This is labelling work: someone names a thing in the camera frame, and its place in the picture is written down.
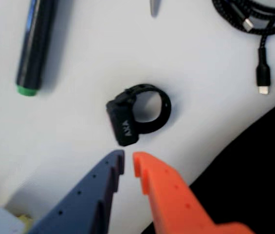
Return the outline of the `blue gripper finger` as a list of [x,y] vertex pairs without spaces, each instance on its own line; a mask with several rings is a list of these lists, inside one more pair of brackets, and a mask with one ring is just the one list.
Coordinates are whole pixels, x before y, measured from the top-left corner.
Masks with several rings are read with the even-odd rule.
[[106,234],[125,152],[106,155],[29,231],[31,234]]

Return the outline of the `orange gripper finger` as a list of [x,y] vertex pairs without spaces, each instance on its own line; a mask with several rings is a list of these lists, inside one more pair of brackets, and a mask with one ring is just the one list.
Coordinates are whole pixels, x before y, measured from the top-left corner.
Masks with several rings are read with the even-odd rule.
[[251,234],[240,222],[216,224],[181,175],[146,152],[133,153],[135,176],[148,196],[158,234]]

